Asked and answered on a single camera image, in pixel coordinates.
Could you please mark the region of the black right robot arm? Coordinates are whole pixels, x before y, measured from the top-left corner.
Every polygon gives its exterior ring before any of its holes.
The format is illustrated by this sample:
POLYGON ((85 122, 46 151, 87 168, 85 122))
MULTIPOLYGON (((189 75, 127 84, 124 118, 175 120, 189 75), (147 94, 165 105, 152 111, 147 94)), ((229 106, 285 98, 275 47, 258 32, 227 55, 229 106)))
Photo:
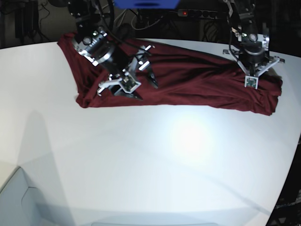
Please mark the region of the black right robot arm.
POLYGON ((67 1, 68 11, 75 18, 77 27, 73 48, 93 66, 102 66, 108 71, 107 80, 98 85, 98 96, 108 89, 114 96, 142 100, 136 91, 141 86, 137 72, 147 71, 147 81, 158 88, 148 59, 152 46, 138 47, 116 37, 112 32, 115 14, 111 0, 108 6, 109 12, 104 13, 98 0, 67 1))

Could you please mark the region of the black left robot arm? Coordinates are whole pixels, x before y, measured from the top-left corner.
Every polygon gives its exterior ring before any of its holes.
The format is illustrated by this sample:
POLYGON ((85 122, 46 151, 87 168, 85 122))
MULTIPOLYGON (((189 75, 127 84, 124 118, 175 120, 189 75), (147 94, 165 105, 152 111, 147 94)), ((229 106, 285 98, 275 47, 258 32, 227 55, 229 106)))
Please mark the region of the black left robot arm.
POLYGON ((254 70, 265 57, 263 35, 255 20, 254 0, 224 0, 230 27, 229 51, 247 70, 254 70))

